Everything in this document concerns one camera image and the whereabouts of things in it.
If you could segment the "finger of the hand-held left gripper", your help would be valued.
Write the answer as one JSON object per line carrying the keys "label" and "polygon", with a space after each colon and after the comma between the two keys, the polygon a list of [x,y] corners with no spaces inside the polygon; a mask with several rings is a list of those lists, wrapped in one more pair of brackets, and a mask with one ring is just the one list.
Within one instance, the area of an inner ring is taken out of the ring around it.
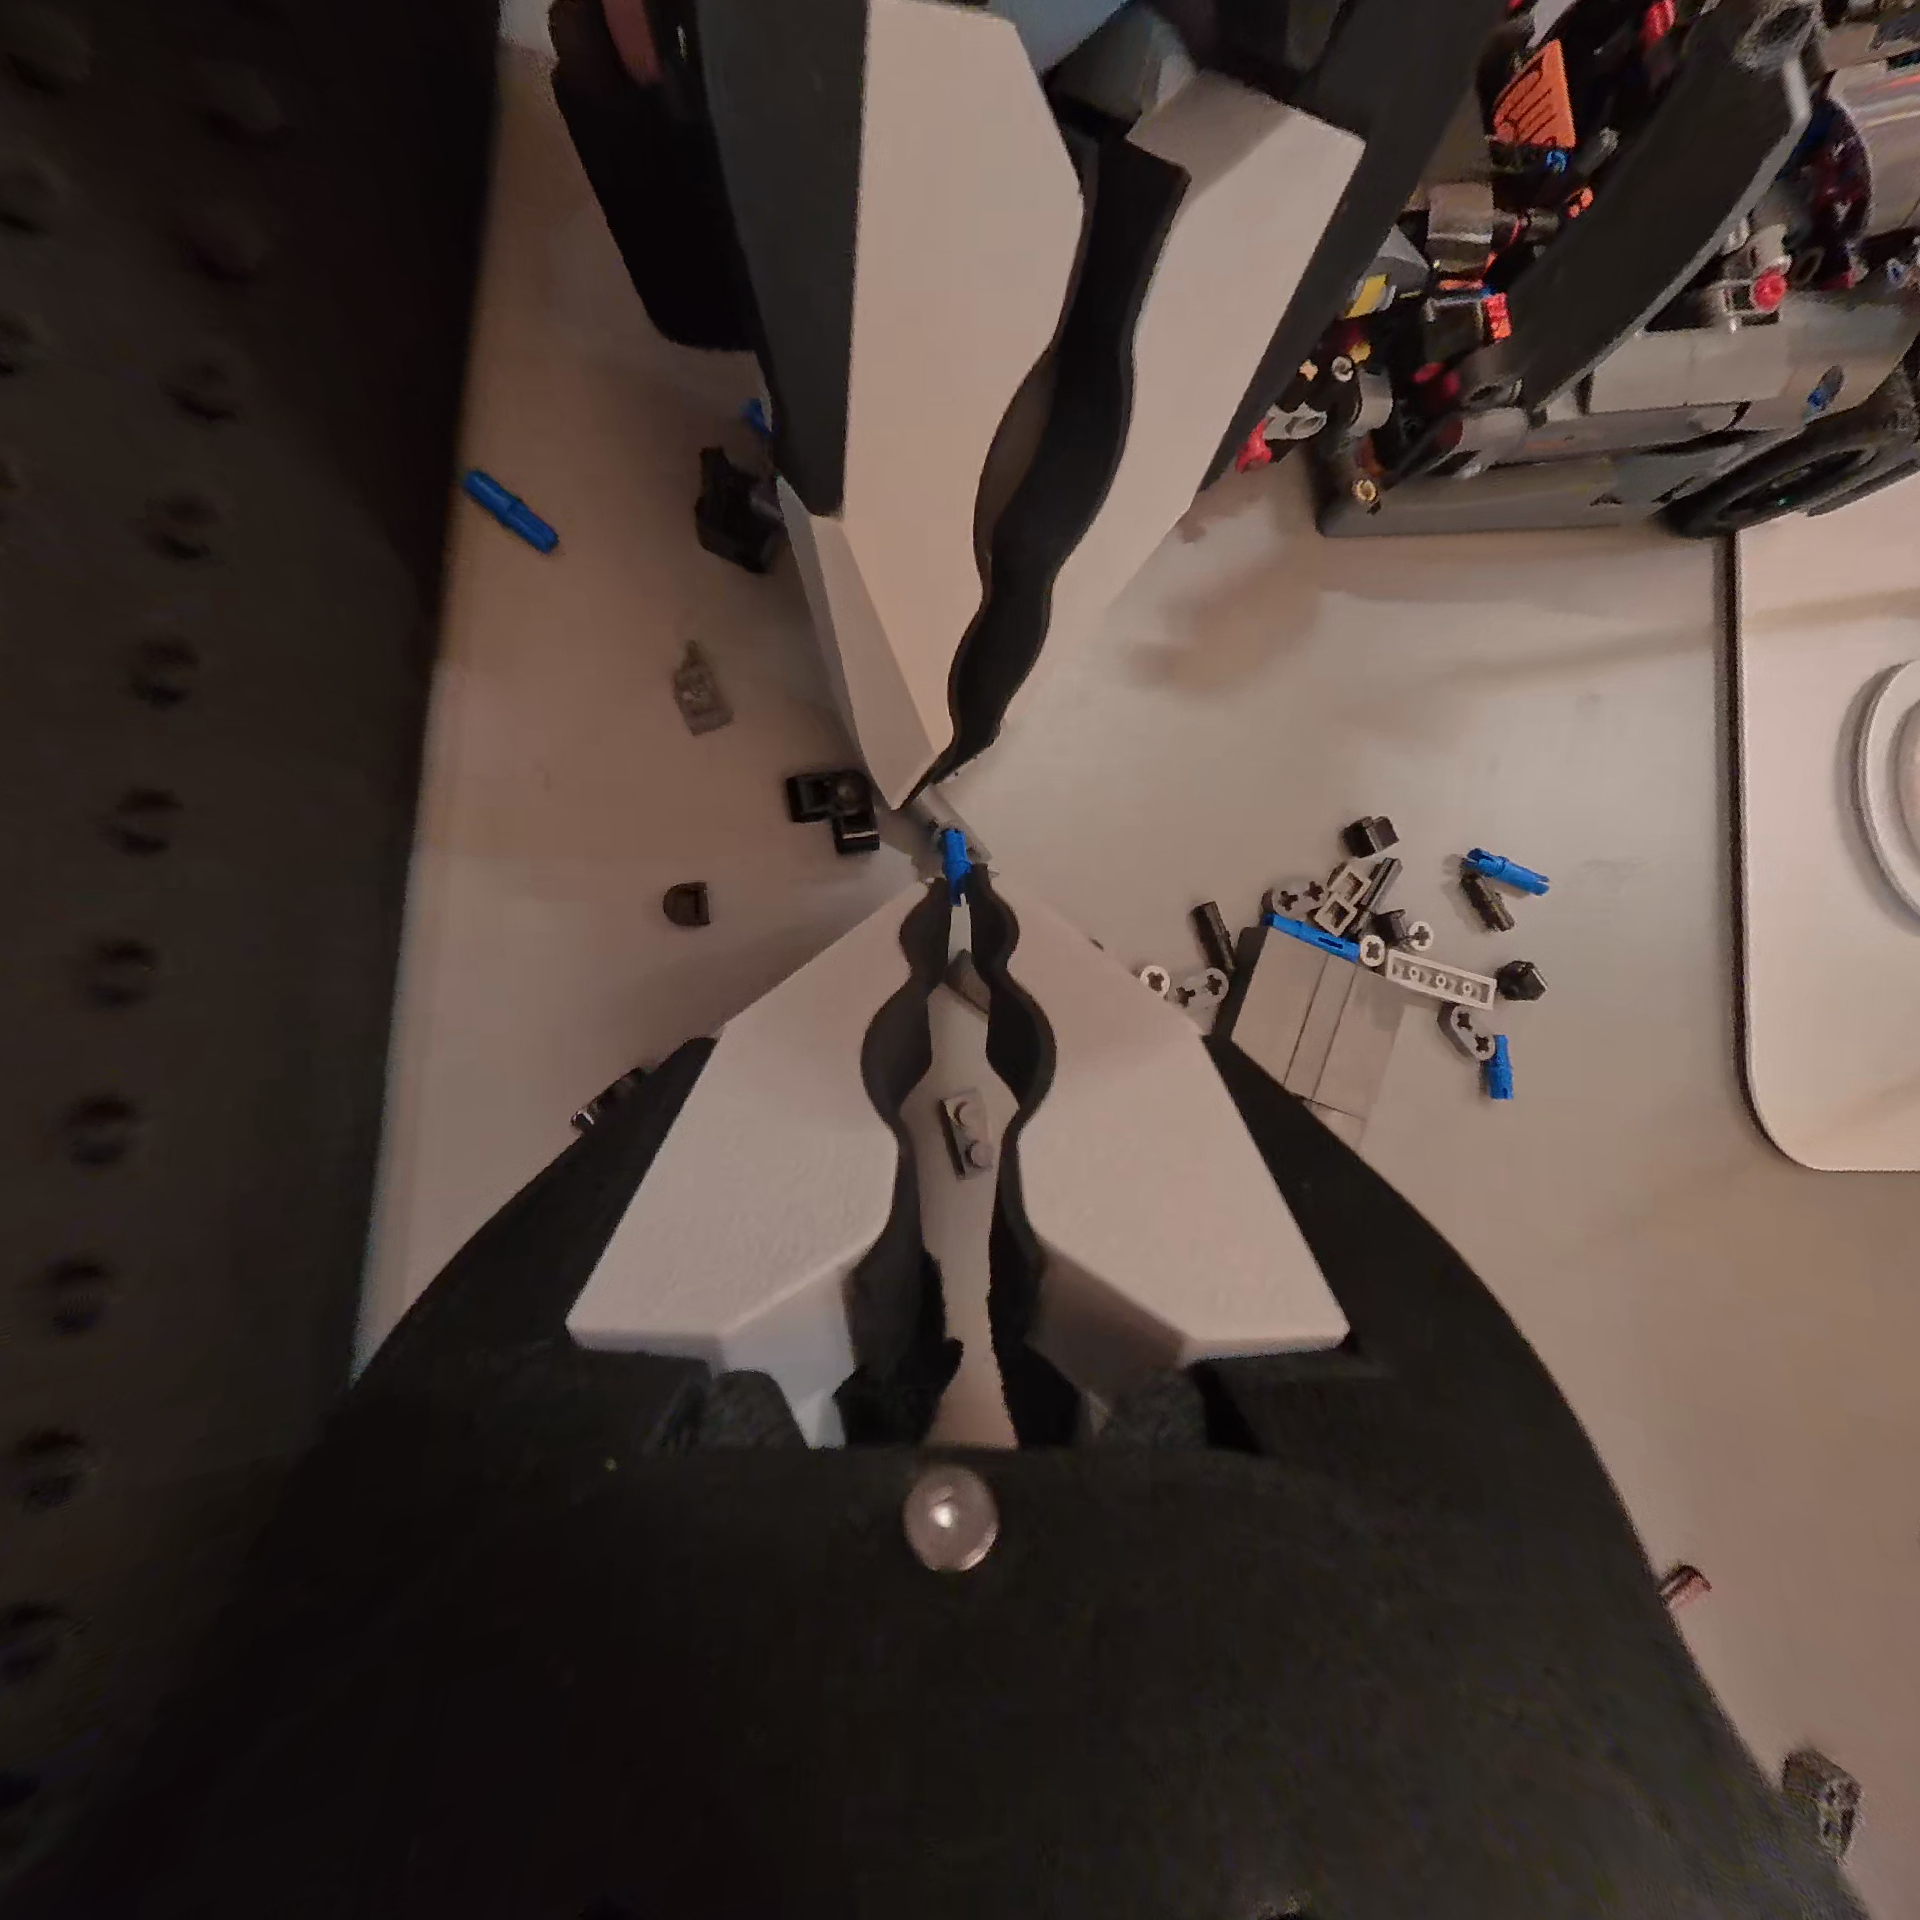
{"label": "finger of the hand-held left gripper", "polygon": [[1094,147],[1039,437],[948,676],[948,754],[994,742],[1044,646],[1089,637],[1187,512],[1361,156],[1224,76]]}
{"label": "finger of the hand-held left gripper", "polygon": [[779,483],[859,766],[909,805],[954,746],[989,449],[1060,328],[1085,197],[1013,24],[867,8],[843,502]]}

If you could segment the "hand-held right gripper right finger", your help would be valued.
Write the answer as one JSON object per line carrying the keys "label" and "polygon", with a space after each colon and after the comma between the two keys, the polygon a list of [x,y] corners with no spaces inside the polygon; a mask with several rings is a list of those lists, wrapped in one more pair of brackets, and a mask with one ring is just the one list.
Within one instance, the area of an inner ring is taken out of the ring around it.
{"label": "hand-held right gripper right finger", "polygon": [[1348,1342],[1203,1031],[1026,889],[969,876],[998,1142],[989,1342],[1018,1444],[1197,1364]]}

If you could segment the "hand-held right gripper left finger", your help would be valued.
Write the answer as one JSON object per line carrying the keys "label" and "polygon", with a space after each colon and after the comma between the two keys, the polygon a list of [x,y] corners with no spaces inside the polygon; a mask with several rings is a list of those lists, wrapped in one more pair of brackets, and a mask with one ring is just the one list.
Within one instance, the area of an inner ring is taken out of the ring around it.
{"label": "hand-held right gripper left finger", "polygon": [[578,1349],[763,1375],[806,1442],[846,1442],[846,1385],[915,1337],[901,1106],[948,945],[948,886],[914,884],[716,1033],[567,1313]]}

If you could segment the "black lego assembly blue pins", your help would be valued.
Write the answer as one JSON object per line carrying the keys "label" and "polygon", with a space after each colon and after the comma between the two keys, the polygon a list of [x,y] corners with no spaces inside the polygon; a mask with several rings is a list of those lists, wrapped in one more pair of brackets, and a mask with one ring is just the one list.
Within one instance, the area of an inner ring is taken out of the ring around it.
{"label": "black lego assembly blue pins", "polygon": [[732,441],[697,449],[695,542],[720,562],[768,576],[787,537],[766,398],[754,395],[739,402]]}

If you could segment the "grey lego car model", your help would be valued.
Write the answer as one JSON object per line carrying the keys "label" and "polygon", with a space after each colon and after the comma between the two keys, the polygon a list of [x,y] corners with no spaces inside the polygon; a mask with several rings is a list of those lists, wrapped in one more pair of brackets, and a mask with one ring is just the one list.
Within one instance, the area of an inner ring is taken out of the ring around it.
{"label": "grey lego car model", "polygon": [[1915,471],[1915,6],[1219,6],[1361,139],[1211,479],[1317,530],[1719,538]]}

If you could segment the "black dimpled mat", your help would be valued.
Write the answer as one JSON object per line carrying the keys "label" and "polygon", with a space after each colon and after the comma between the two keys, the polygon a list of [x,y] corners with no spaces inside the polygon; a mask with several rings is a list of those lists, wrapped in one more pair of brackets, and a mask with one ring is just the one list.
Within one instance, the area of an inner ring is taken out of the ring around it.
{"label": "black dimpled mat", "polygon": [[5,1916],[347,1377],[498,6],[5,6]]}

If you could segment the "white metal book stand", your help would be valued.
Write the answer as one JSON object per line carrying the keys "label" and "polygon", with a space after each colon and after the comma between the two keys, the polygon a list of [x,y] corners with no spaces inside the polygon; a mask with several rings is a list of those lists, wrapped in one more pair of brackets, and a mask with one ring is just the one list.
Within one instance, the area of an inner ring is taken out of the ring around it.
{"label": "white metal book stand", "polygon": [[1738,538],[1744,1091],[1816,1173],[1917,1169],[1915,490]]}

